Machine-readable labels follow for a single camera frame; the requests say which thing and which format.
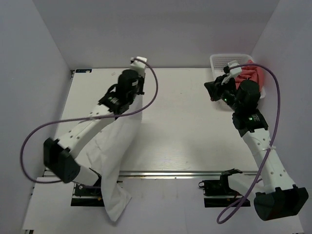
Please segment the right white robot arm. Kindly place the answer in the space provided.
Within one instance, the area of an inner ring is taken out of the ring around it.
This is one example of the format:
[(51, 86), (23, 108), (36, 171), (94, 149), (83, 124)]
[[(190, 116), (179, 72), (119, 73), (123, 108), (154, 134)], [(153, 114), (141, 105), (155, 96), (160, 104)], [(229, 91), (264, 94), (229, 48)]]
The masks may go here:
[(272, 145), (268, 124), (257, 107), (258, 84), (248, 79), (236, 86), (234, 78), (225, 79), (219, 76), (204, 86), (211, 101), (222, 100), (233, 110), (233, 124), (258, 166), (263, 184), (254, 183), (248, 199), (263, 221), (297, 215), (309, 195), (306, 188), (296, 186)]

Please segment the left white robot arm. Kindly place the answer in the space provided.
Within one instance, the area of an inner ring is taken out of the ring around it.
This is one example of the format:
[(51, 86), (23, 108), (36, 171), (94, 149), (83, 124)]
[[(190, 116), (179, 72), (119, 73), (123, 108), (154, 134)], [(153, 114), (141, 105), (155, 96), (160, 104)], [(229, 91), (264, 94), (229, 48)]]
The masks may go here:
[(101, 176), (96, 171), (81, 166), (76, 157), (85, 145), (104, 127), (115, 122), (119, 115), (129, 110), (137, 95), (142, 94), (143, 77), (135, 70), (126, 69), (118, 77), (90, 112), (87, 120), (58, 137), (48, 138), (43, 144), (43, 162), (62, 182), (83, 184), (94, 195), (103, 189)]

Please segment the white t shirt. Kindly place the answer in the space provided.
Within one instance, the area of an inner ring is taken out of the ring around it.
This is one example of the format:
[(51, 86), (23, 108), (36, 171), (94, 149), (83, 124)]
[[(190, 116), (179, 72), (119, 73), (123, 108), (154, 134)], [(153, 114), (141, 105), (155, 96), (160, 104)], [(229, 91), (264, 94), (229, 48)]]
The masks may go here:
[(101, 174), (101, 194), (107, 215), (116, 222), (131, 200), (118, 185), (120, 166), (126, 151), (138, 134), (142, 112), (120, 117), (104, 127), (87, 145), (91, 168)]

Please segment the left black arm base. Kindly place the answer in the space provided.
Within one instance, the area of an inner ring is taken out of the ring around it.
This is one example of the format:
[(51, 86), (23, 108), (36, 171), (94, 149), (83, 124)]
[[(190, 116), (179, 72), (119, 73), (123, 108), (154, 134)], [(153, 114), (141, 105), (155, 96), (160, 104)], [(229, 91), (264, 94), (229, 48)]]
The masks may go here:
[(105, 207), (101, 194), (101, 178), (92, 186), (74, 183), (72, 207)]

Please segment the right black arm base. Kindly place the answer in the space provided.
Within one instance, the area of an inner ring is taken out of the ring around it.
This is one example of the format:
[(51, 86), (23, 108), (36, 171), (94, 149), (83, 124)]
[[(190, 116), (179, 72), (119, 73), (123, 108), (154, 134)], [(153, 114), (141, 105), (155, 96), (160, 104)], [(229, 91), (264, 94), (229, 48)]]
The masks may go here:
[(230, 169), (223, 171), (219, 179), (202, 180), (198, 183), (198, 187), (203, 190), (205, 208), (226, 208), (237, 202), (234, 205), (236, 207), (239, 204), (243, 194), (234, 190), (229, 179), (236, 179), (239, 183), (248, 183), (252, 178), (238, 169)]

